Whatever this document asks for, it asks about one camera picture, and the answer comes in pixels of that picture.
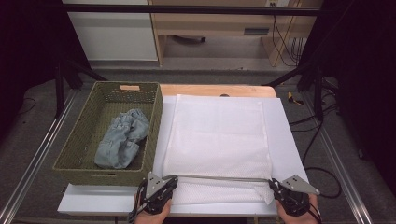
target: white sheet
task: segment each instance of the white sheet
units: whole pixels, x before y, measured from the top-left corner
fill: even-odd
[[[262,101],[179,95],[163,161],[163,176],[271,178]],[[181,177],[173,204],[270,203],[265,182]]]

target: woven basket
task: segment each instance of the woven basket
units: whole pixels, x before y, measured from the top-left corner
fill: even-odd
[[[128,167],[100,168],[94,156],[111,119],[133,108],[149,120],[148,136]],[[52,169],[73,185],[138,186],[152,171],[162,112],[158,83],[96,82]]]

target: table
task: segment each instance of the table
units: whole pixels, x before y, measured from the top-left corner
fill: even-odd
[[[271,87],[225,85],[161,85],[163,92],[163,117],[158,136],[153,173],[162,172],[163,157],[171,128],[177,94],[212,95],[227,94],[263,100],[273,177],[278,180],[299,175],[307,181],[297,148],[291,135],[283,106]],[[58,211],[72,216],[127,216],[132,211],[137,187],[73,186],[68,185]],[[212,203],[173,205],[172,217],[276,217],[274,202],[265,203]]]

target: blue cloth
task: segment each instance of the blue cloth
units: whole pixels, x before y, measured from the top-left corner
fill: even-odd
[[[95,164],[102,168],[123,169],[136,156],[140,140],[148,135],[149,121],[140,109],[120,113],[99,143]]]

